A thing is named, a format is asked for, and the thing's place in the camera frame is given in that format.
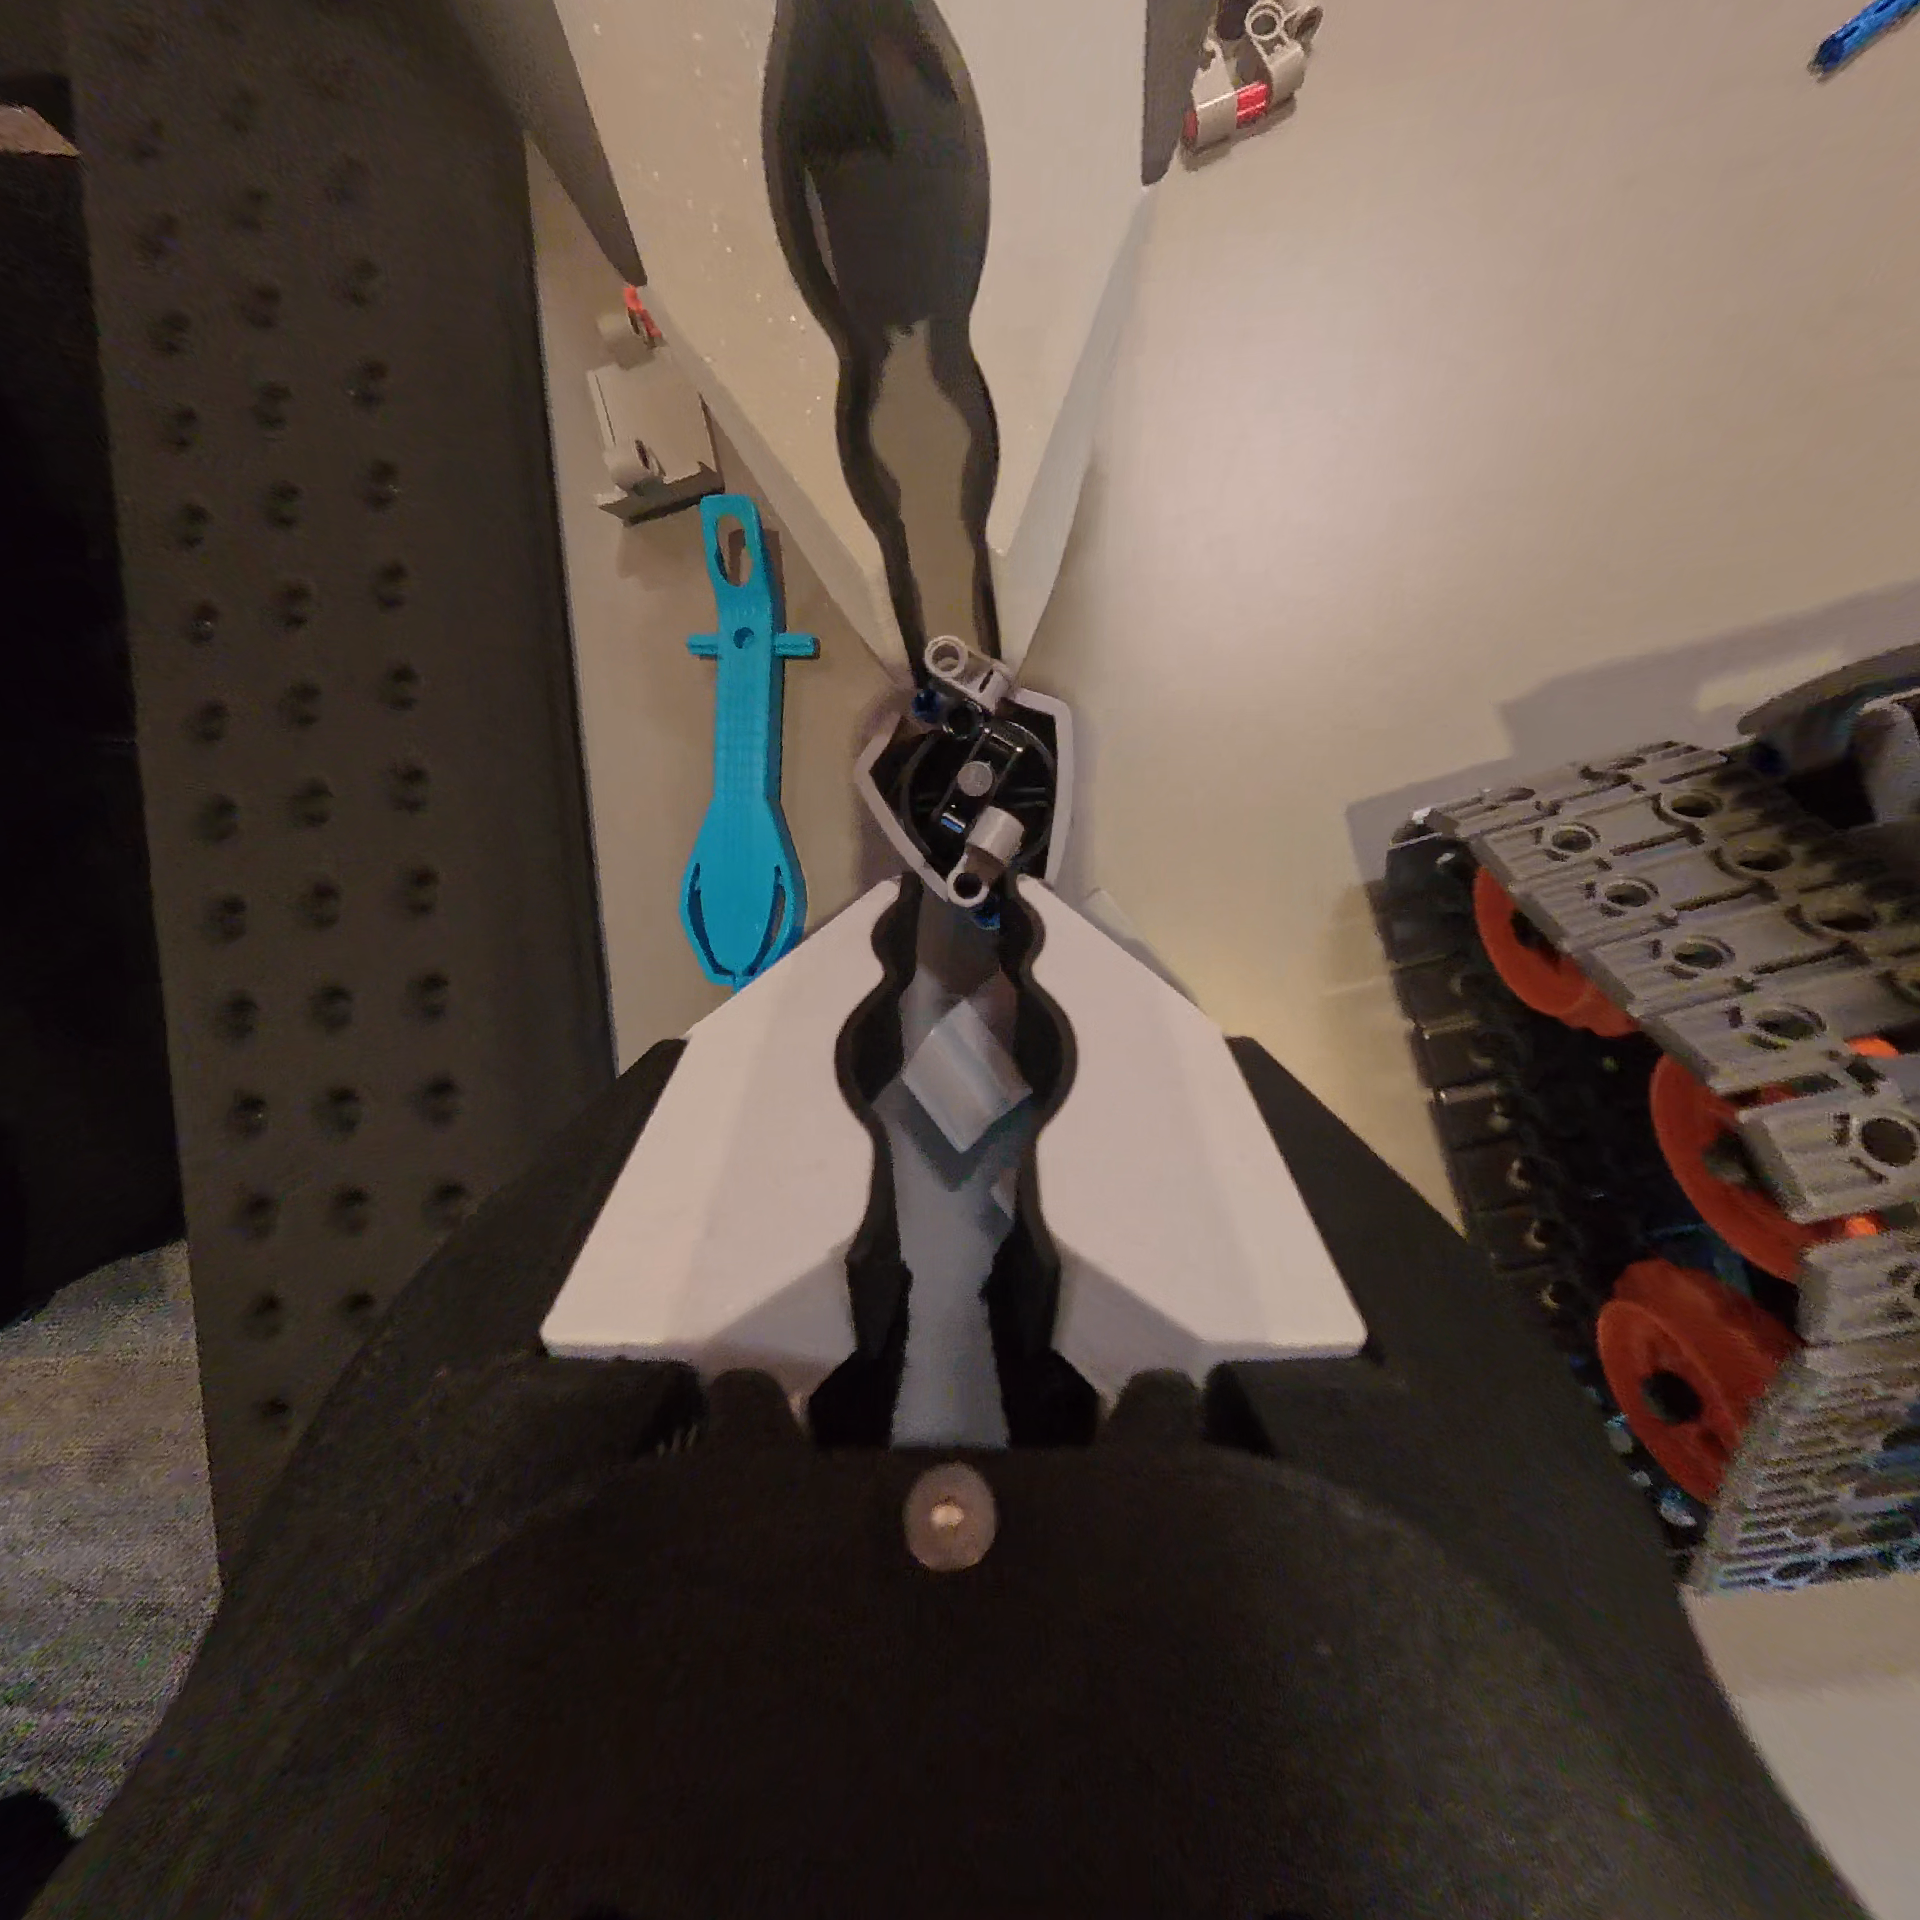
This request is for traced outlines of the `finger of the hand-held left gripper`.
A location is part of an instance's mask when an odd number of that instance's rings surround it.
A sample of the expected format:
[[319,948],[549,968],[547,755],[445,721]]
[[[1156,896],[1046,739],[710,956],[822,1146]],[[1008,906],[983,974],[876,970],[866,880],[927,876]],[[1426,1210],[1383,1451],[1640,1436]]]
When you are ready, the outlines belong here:
[[778,5],[557,3],[557,19],[672,355],[786,546],[879,668],[908,676],[842,460],[842,358],[778,232],[764,114]]
[[968,339],[996,429],[991,589],[999,644],[1026,646],[1061,576],[1135,286],[1144,5],[962,3],[954,41],[988,153]]

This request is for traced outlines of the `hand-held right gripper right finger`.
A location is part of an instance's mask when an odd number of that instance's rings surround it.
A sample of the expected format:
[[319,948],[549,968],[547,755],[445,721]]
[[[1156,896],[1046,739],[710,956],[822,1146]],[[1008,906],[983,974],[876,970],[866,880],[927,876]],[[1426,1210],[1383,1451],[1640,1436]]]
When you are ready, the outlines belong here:
[[1106,1405],[1139,1377],[1359,1356],[1359,1310],[1221,1027],[1069,902],[1022,913],[1022,986],[1063,1043],[1030,1156],[1042,1352]]

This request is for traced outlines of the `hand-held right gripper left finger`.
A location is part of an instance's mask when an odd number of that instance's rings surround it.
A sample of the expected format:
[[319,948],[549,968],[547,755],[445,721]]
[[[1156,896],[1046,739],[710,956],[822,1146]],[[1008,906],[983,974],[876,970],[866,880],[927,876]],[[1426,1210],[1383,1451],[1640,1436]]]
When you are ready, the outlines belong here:
[[870,888],[685,1033],[542,1323],[549,1356],[820,1384],[854,1354],[876,1149],[834,1052],[882,982]]

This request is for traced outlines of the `blue toy wrench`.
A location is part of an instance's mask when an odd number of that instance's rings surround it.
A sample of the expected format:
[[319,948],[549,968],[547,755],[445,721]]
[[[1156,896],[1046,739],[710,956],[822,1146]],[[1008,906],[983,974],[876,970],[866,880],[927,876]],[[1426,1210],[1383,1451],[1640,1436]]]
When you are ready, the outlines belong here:
[[784,598],[749,497],[701,501],[714,632],[687,653],[714,668],[710,798],[680,882],[680,923],[706,978],[747,987],[791,953],[806,884],[782,808],[784,668],[820,642],[784,625]]

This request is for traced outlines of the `grey toy wheel frame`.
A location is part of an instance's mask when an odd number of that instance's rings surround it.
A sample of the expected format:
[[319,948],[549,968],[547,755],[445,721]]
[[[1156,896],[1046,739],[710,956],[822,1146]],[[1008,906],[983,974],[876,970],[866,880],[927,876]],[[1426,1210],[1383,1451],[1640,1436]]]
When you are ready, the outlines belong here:
[[1055,882],[1075,803],[1072,710],[956,636],[923,651],[923,678],[854,762],[854,790],[925,889],[980,928],[1019,878]]

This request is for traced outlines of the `small grey red toy part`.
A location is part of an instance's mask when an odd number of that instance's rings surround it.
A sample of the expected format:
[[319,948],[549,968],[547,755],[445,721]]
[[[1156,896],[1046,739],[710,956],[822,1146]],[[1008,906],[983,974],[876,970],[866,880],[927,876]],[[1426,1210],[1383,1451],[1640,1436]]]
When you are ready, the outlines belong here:
[[1211,5],[1183,110],[1183,155],[1224,149],[1290,110],[1323,17],[1318,3]]

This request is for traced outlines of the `grey orange tracked toy robot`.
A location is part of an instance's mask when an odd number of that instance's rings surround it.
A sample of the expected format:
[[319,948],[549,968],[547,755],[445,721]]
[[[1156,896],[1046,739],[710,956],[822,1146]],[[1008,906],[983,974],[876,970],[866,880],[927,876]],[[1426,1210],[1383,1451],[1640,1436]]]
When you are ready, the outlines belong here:
[[1917,1565],[1915,696],[1420,808],[1372,891],[1466,1234],[1699,1593]]

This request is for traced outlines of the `black perforated mat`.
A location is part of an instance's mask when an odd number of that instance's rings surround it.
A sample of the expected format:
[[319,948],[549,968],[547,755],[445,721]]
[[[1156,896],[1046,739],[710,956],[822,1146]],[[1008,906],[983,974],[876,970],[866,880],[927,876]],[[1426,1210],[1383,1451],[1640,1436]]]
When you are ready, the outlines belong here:
[[522,133],[450,5],[64,5],[215,1541],[615,1073]]

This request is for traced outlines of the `small blue toy pin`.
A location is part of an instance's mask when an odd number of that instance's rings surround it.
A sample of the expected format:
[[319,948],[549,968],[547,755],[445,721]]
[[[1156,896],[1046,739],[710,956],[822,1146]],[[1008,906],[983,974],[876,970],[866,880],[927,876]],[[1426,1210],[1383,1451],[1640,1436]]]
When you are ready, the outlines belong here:
[[1917,14],[1917,3],[1864,3],[1815,45],[1808,74],[1827,81]]

